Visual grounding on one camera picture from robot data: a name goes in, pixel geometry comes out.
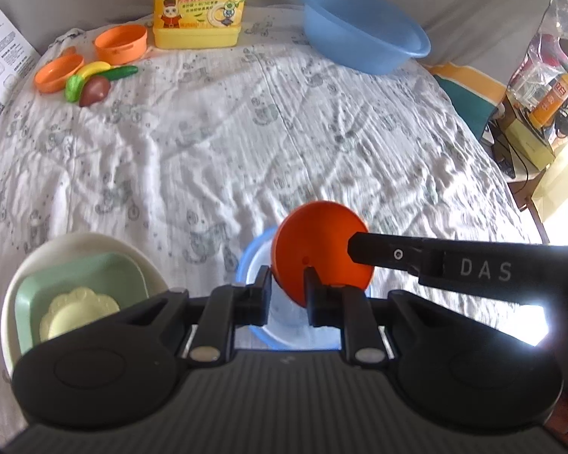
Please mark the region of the blue translucent bowl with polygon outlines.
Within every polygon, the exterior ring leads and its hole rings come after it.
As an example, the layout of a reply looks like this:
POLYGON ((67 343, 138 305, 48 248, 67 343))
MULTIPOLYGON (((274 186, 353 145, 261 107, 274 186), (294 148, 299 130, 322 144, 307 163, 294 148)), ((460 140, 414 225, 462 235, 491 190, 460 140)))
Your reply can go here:
MULTIPOLYGON (((271 227, 256 237, 245 249, 236 273, 239 283, 250 284, 262 266, 270 266, 272 243, 277 229, 271 227)), ((372 279, 373 267, 353 263, 346 253, 346 243, 334 249, 333 258, 326 269, 317 269, 321 282, 335 283, 329 279, 338 274, 339 284, 349 284, 367 290, 372 279)), ((268 322, 261 327, 251 326, 254 334, 271 350, 339 350, 342 347, 340 330, 335 327, 313 327, 307 310, 290 299, 272 277, 272 295, 268 309, 268 322)))

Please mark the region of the small orange-red bowl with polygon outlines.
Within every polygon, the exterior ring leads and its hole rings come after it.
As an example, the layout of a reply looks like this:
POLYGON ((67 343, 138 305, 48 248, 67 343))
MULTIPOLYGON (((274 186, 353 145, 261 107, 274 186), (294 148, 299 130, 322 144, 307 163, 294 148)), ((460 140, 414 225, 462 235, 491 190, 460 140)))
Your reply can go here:
POLYGON ((271 267, 276 281, 300 306, 306 304, 304 270, 308 267, 316 269, 326 285, 367 289, 373 267, 354 263, 348 254, 350 238, 367 231, 362 219, 339 203, 314 201, 297 207, 278 226, 273 239, 271 267))

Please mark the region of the green square plate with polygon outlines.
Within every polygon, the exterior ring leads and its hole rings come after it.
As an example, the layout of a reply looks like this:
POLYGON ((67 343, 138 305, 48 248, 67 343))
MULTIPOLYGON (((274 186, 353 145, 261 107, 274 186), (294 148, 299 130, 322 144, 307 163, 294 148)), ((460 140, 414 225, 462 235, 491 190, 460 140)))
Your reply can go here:
POLYGON ((40 341, 40 321, 51 301, 78 287, 115 299, 120 311, 150 297, 137 263, 117 252, 98 253, 41 269, 24 278, 15 294, 15 323, 22 354, 40 341))

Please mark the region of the yellow scalloped small plate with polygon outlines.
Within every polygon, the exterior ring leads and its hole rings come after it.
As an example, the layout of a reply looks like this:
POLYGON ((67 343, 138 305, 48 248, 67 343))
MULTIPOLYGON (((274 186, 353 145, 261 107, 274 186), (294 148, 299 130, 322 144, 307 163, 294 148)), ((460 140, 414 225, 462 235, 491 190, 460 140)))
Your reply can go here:
POLYGON ((40 341, 45 342, 84 327, 120 310, 114 298, 78 287, 57 295, 40 321, 40 341))

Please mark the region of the white round plate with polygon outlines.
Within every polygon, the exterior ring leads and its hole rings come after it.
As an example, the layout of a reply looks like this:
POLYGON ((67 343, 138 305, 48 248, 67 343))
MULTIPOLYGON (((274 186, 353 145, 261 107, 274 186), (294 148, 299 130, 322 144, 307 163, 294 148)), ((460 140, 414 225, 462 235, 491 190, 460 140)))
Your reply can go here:
POLYGON ((2 303, 1 311, 1 349, 7 371, 11 378, 16 362, 22 355, 21 345, 16 334, 15 294, 25 277, 45 267, 57 263, 69 263, 77 257, 90 256, 101 252, 119 252, 129 256, 140 267, 147 281, 150 295, 156 295, 168 288, 167 281, 154 265, 137 248, 98 233, 71 233, 56 237, 43 244, 23 260, 11 279, 2 303))

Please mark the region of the yellow box in background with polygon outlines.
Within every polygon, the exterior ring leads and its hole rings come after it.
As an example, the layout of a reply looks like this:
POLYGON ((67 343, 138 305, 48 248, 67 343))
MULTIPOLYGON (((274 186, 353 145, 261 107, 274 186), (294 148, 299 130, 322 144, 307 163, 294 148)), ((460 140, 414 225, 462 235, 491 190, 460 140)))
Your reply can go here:
POLYGON ((555 160, 549 143, 537 133, 535 127, 529 124, 522 111, 510 103, 508 97, 503 100, 502 106, 505 111, 498 124, 508 143, 535 168, 543 170, 548 167, 555 160))

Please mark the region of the white patterned cloth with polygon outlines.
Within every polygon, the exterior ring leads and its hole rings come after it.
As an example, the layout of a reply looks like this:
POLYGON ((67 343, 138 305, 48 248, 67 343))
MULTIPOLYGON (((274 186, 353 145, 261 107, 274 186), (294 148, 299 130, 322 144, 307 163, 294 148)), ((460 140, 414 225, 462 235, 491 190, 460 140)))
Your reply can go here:
MULTIPOLYGON (((502 172, 409 61, 324 59, 297 8, 251 8, 233 48, 150 49, 100 104, 18 85, 0 117, 0 321, 18 266, 67 233, 142 252, 195 294, 295 207, 346 205, 377 233, 535 242, 502 172)), ((24 424, 0 340, 0 444, 24 424)))

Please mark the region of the clear plastic bag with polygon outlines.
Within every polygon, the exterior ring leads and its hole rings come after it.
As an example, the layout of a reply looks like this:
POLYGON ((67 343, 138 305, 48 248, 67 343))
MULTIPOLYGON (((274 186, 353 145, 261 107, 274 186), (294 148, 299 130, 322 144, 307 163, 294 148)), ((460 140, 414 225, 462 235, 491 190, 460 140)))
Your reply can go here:
POLYGON ((516 104, 532 111, 566 73, 568 0, 552 0, 524 61, 509 83, 509 92, 516 104))

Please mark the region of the large blue plastic basin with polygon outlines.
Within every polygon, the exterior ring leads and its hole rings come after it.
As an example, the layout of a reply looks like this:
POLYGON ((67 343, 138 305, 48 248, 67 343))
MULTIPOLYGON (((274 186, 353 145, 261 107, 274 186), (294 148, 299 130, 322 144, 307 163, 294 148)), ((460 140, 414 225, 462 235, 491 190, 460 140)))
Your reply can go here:
POLYGON ((310 45, 338 65, 387 75, 431 52, 423 28, 388 0, 301 0, 310 45))

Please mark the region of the brown toy fruit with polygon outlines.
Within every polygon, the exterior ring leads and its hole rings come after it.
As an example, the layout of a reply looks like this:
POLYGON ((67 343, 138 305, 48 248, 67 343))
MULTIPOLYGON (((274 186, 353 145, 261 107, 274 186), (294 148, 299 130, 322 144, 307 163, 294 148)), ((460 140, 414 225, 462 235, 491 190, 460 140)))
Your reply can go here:
POLYGON ((92 104, 100 103, 108 96, 111 82, 101 75, 91 76, 84 84, 79 98, 79 106, 86 108, 92 104))

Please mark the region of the green toy cucumber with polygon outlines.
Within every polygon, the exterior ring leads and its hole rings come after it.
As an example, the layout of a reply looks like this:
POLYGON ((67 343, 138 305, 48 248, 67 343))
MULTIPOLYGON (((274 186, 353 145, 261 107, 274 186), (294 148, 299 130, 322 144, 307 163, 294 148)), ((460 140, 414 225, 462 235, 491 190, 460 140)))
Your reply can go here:
POLYGON ((109 70, 100 72, 99 75, 112 82, 133 76, 137 74, 138 71, 139 69, 136 66, 128 65, 111 68, 109 70))

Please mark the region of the light green toy vegetable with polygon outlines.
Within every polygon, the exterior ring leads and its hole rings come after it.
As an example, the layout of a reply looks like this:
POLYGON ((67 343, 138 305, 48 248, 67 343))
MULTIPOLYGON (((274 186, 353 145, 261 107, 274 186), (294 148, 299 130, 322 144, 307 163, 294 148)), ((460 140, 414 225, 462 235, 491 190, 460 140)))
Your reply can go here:
POLYGON ((67 79, 64 96, 68 103, 77 103, 80 99, 86 79, 79 74, 73 74, 67 79))

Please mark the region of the yellow toy banana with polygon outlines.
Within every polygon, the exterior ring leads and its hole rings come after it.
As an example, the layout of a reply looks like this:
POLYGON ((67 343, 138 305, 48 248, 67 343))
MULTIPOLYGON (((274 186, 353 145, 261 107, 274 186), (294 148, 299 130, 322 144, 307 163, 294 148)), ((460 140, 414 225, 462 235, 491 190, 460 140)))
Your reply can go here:
POLYGON ((111 64, 109 64, 108 62, 102 62, 102 61, 89 62, 89 64, 82 66, 82 68, 79 68, 76 71, 76 76, 79 76, 83 80, 86 80, 93 75, 108 71, 110 69, 111 69, 111 64))

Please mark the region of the orange toy pot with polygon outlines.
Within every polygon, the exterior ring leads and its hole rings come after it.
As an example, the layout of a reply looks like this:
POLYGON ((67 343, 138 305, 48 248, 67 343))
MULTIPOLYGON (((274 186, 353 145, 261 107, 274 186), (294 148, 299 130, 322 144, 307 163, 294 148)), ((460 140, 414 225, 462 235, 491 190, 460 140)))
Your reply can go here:
POLYGON ((135 62, 147 51, 147 28, 127 23, 110 28, 94 40, 97 58, 113 66, 135 62))

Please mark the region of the orange toy pan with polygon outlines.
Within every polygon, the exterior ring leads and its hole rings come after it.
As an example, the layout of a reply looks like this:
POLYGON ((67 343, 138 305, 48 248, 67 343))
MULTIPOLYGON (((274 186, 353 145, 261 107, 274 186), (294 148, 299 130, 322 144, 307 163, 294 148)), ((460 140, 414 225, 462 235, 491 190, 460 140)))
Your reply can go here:
POLYGON ((85 65, 84 57, 77 52, 62 53, 57 59, 42 66, 33 77, 33 85, 40 93, 61 91, 67 80, 85 65))

